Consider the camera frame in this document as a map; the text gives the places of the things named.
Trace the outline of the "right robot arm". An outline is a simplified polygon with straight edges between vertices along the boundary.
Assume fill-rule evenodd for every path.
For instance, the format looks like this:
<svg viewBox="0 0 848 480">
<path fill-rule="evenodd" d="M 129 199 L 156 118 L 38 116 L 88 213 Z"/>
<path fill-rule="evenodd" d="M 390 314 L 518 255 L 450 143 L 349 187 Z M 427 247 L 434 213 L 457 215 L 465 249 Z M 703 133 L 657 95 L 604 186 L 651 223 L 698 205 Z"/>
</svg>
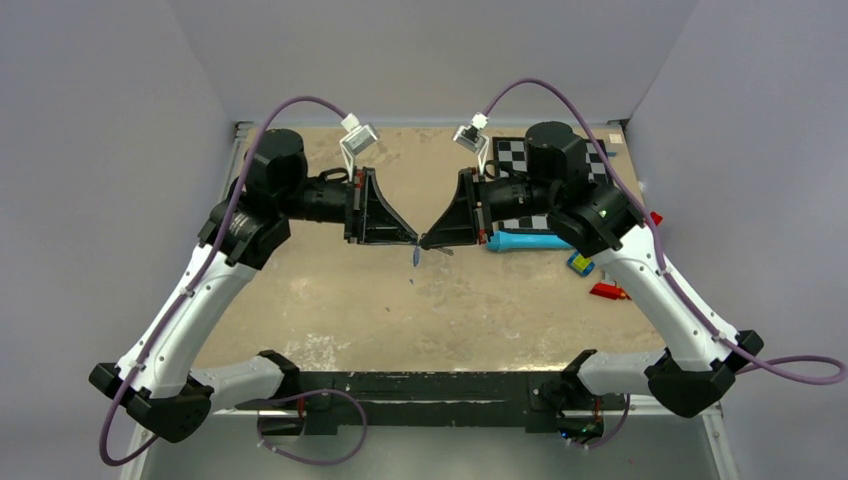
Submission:
<svg viewBox="0 0 848 480">
<path fill-rule="evenodd" d="M 637 354 L 582 352 L 564 369 L 564 399 L 584 407 L 605 394 L 650 395 L 684 418 L 718 402 L 762 349 L 760 336 L 716 316 L 685 280 L 672 277 L 649 216 L 622 189 L 590 179 L 586 142 L 569 125 L 531 126 L 524 152 L 525 168 L 507 177 L 489 181 L 479 169 L 462 169 L 452 204 L 421 247 L 474 245 L 494 222 L 545 216 L 551 231 L 623 287 L 665 343 Z"/>
</svg>

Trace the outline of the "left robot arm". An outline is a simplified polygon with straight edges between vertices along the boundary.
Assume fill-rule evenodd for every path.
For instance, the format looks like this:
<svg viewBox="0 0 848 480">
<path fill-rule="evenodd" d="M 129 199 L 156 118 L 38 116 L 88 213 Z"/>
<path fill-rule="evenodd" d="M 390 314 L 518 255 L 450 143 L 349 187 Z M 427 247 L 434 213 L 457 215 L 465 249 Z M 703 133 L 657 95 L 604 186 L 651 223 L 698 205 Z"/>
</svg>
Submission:
<svg viewBox="0 0 848 480">
<path fill-rule="evenodd" d="M 288 129 L 260 139 L 244 184 L 233 184 L 199 234 L 183 278 L 140 340 L 90 382 L 138 424 L 171 443 L 211 414 L 246 402 L 292 405 L 298 367 L 265 350 L 226 367 L 194 361 L 230 303 L 291 235 L 294 220 L 335 223 L 358 245 L 413 245 L 417 233 L 388 204 L 372 168 L 308 172 L 302 137 Z"/>
</svg>

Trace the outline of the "light blue plastic cylinder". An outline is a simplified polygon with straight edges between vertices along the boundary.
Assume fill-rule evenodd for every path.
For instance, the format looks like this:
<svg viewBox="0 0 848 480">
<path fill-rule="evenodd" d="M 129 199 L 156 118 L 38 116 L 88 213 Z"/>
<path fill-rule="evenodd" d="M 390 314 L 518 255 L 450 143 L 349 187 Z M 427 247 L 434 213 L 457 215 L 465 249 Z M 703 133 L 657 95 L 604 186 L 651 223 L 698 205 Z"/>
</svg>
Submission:
<svg viewBox="0 0 848 480">
<path fill-rule="evenodd" d="M 570 250 L 573 246 L 553 233 L 496 231 L 485 244 L 491 252 L 517 250 Z"/>
</svg>

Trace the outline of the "red triangular block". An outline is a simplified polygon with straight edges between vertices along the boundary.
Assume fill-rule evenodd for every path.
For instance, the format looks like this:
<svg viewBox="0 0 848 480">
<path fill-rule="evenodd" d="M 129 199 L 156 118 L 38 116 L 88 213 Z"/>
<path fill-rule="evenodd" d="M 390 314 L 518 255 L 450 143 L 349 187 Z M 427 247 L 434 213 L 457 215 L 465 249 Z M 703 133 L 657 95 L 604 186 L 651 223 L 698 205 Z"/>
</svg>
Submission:
<svg viewBox="0 0 848 480">
<path fill-rule="evenodd" d="M 603 282 L 596 283 L 591 289 L 590 294 L 610 300 L 630 300 L 631 297 L 617 284 L 607 284 Z"/>
</svg>

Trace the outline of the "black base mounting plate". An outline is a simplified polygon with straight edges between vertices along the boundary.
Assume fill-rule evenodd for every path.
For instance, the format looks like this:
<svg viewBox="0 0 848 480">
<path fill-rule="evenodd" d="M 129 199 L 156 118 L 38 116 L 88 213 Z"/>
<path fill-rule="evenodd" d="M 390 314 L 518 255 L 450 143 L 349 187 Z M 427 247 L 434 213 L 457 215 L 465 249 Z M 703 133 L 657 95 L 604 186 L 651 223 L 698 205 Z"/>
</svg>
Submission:
<svg viewBox="0 0 848 480">
<path fill-rule="evenodd" d="M 558 371 L 302 372 L 306 431 L 341 426 L 521 428 L 553 433 L 569 418 L 598 420 L 620 413 L 621 395 L 592 397 Z"/>
</svg>

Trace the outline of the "aluminium frame rail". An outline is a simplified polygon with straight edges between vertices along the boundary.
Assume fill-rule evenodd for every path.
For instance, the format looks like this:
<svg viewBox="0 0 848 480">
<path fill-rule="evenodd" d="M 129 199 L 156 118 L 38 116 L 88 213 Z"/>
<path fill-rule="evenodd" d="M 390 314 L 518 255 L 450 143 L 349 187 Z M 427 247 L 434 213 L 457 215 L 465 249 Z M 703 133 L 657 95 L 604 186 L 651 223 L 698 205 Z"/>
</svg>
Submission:
<svg viewBox="0 0 848 480">
<path fill-rule="evenodd" d="M 521 428 L 341 426 L 310 435 L 303 407 L 249 403 L 161 442 L 124 479 L 734 479 L 723 412 L 685 419 L 649 396 L 620 413 Z"/>
</svg>

